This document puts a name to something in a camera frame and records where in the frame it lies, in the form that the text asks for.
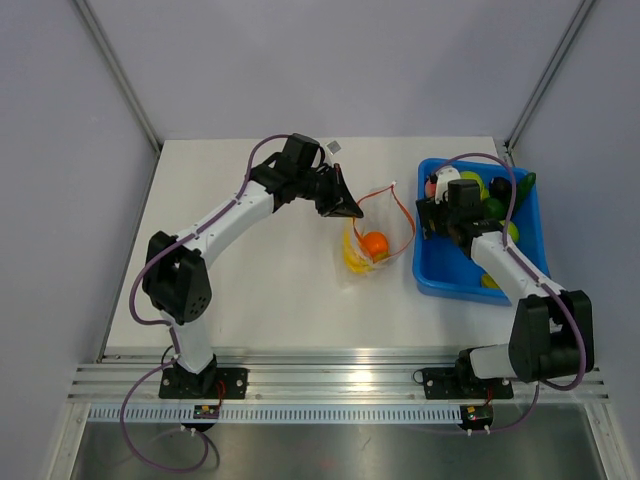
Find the clear zip top bag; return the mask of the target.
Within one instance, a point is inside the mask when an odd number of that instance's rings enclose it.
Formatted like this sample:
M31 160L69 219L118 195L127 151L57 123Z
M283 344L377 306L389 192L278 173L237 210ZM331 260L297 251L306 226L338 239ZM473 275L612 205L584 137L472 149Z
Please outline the clear zip top bag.
M334 250L337 281L343 289L390 267L412 245L417 231L396 181L373 188L356 204L364 216L346 220Z

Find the orange tomato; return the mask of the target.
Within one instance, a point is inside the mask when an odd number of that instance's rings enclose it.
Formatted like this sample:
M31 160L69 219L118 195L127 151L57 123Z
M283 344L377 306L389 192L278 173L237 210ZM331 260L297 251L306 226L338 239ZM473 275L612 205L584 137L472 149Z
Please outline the orange tomato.
M362 248L373 262L379 262L390 256L387 237L379 231L370 231L362 237Z

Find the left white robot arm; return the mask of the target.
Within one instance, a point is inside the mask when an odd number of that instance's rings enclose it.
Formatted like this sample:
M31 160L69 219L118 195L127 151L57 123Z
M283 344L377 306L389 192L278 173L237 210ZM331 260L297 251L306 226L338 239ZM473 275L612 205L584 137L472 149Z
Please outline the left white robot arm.
M313 202L322 217L361 219L339 164L330 164L320 143L299 133L281 134L283 147L266 160L248 160L239 189L221 206L176 234L155 233L145 265L129 295L133 319L136 293L143 291L169 329L173 356L162 363L162 399L242 399L248 373L219 368L203 315L213 294L208 270L254 224L296 199Z

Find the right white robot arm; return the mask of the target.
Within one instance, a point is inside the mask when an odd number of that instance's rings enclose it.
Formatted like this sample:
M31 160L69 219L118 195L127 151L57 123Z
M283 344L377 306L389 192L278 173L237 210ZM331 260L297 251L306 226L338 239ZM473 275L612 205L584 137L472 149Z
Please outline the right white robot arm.
M539 382L558 391L578 387L594 367L588 295L551 280L519 250L507 221L484 216L476 181L431 176L416 206L424 237L450 239L515 308L507 343L460 352L453 374L456 389L476 396L490 380L499 379Z

